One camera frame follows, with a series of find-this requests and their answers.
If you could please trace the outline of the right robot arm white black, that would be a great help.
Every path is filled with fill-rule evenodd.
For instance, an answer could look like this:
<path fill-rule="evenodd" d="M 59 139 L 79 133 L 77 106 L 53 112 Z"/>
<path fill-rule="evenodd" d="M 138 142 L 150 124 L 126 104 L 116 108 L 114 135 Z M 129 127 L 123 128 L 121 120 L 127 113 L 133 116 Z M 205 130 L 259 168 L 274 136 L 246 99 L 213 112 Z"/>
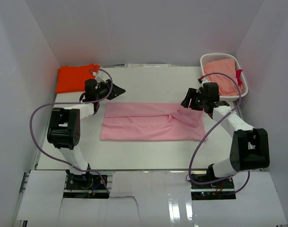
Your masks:
<path fill-rule="evenodd" d="M 189 88 L 181 102 L 184 108 L 203 111 L 221 125 L 231 136 L 229 157 L 210 164 L 203 175 L 188 174 L 189 181 L 196 185 L 208 185 L 216 189 L 223 180 L 243 171 L 268 168 L 270 152 L 268 133 L 263 128 L 255 128 L 240 118 L 233 108 L 220 100 L 217 83 L 202 83 L 198 89 Z"/>

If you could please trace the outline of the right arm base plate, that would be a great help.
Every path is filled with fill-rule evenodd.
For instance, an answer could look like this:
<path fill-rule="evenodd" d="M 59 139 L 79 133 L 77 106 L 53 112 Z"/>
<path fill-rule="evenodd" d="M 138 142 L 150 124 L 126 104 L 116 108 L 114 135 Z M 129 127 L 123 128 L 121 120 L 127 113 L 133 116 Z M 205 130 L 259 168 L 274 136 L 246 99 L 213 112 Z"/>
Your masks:
<path fill-rule="evenodd" d="M 230 178 L 215 184 L 197 185 L 191 183 L 192 201 L 235 200 L 235 187 Z"/>

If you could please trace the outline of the pink t shirt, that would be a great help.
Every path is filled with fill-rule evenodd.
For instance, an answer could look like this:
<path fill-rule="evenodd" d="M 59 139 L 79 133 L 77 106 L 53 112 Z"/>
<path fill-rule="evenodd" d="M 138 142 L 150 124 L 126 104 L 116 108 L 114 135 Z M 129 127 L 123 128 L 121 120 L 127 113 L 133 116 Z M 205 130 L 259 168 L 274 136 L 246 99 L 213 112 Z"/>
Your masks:
<path fill-rule="evenodd" d="M 203 112 L 179 103 L 108 103 L 101 140 L 200 141 L 205 136 Z"/>

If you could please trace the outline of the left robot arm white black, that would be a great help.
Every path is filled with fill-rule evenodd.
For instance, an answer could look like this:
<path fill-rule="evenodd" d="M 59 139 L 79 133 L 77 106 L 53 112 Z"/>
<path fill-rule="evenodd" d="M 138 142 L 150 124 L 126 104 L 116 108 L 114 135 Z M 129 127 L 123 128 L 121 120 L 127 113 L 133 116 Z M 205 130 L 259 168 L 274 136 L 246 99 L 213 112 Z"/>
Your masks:
<path fill-rule="evenodd" d="M 112 100 L 126 92 L 111 83 L 111 80 L 97 82 L 96 79 L 85 81 L 85 91 L 80 96 L 82 104 L 66 108 L 54 107 L 51 112 L 47 140 L 60 151 L 71 168 L 66 171 L 70 180 L 83 189 L 93 184 L 93 177 L 85 170 L 90 164 L 85 161 L 79 147 L 81 138 L 81 120 L 95 115 L 100 107 L 99 100 L 106 98 Z"/>

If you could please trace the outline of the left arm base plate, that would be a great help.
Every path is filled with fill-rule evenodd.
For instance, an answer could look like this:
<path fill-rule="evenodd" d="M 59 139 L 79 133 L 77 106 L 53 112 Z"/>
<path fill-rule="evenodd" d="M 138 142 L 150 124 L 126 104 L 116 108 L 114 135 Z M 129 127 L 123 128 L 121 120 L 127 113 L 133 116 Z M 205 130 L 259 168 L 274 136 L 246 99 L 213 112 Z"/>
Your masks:
<path fill-rule="evenodd" d="M 108 199 L 103 181 L 98 175 L 67 175 L 63 198 L 67 199 Z"/>

